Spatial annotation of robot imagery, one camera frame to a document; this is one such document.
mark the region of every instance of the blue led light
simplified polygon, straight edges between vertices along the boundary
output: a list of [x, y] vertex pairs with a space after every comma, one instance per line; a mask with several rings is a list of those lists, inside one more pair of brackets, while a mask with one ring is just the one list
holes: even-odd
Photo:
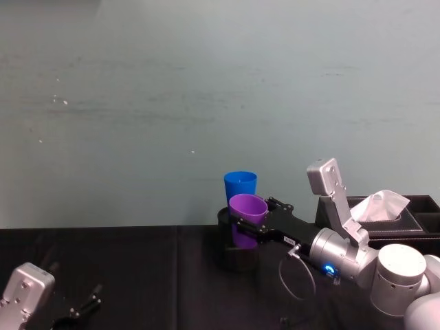
[[325, 265], [324, 266], [324, 270], [328, 273], [328, 274], [331, 274], [331, 275], [334, 275], [335, 274], [335, 268], [332, 266], [332, 265]]

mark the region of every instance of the blue cup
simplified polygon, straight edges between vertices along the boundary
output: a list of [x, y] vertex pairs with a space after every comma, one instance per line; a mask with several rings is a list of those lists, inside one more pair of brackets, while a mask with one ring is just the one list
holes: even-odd
[[238, 194], [253, 194], [256, 192], [256, 174], [243, 170], [230, 172], [225, 175], [226, 201], [229, 205], [231, 197]]

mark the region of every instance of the cable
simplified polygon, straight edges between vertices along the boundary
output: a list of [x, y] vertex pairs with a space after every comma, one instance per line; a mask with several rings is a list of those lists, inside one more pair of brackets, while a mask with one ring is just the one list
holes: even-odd
[[[283, 266], [283, 261], [284, 261], [285, 259], [288, 259], [288, 257], [291, 256], [291, 255], [292, 255], [292, 254], [289, 253], [288, 256], [286, 256], [285, 258], [282, 258], [282, 259], [280, 260], [280, 263], [278, 264], [278, 276], [279, 276], [279, 278], [280, 278], [281, 283], [283, 284], [283, 287], [287, 290], [287, 292], [289, 292], [289, 294], [290, 294], [293, 298], [295, 298], [296, 300], [305, 300], [305, 298], [300, 298], [300, 297], [298, 297], [297, 295], [295, 295], [295, 294], [289, 289], [289, 287], [287, 286], [286, 282], [285, 282], [284, 279], [283, 279], [283, 275], [281, 274], [281, 267]], [[307, 265], [305, 264], [305, 262], [304, 262], [303, 260], [301, 260], [301, 258], [300, 258], [297, 254], [293, 254], [293, 256], [294, 256], [296, 259], [298, 259], [298, 260], [302, 263], [302, 265], [304, 266], [305, 270], [307, 270], [307, 273], [309, 274], [310, 279], [311, 279], [311, 284], [312, 284], [312, 286], [313, 286], [313, 295], [315, 296], [315, 295], [316, 295], [316, 283], [315, 283], [314, 276], [311, 274], [310, 269], [307, 267]]]

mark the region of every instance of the table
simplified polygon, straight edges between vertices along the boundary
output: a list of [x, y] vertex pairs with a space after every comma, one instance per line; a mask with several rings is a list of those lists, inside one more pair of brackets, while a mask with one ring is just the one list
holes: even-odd
[[[80, 304], [103, 285], [102, 307], [84, 330], [403, 329], [402, 319], [376, 311], [353, 283], [333, 286], [315, 271], [317, 296], [292, 299], [278, 279], [287, 249], [277, 243], [260, 247], [255, 271], [226, 271], [214, 257], [216, 239], [214, 225], [2, 230], [1, 289], [26, 261], [45, 268], [58, 262], [56, 293], [66, 304]], [[298, 295], [310, 293], [297, 261], [283, 271]], [[36, 318], [28, 330], [49, 329], [39, 317], [45, 322]]]

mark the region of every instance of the purple cup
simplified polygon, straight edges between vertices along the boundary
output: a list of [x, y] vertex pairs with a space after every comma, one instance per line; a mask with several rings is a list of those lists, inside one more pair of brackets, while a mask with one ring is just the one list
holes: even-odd
[[[229, 200], [231, 215], [238, 216], [252, 223], [259, 224], [267, 213], [267, 204], [263, 198], [251, 194], [238, 194]], [[252, 249], [257, 242], [237, 230], [237, 225], [232, 225], [232, 240], [238, 248]]]

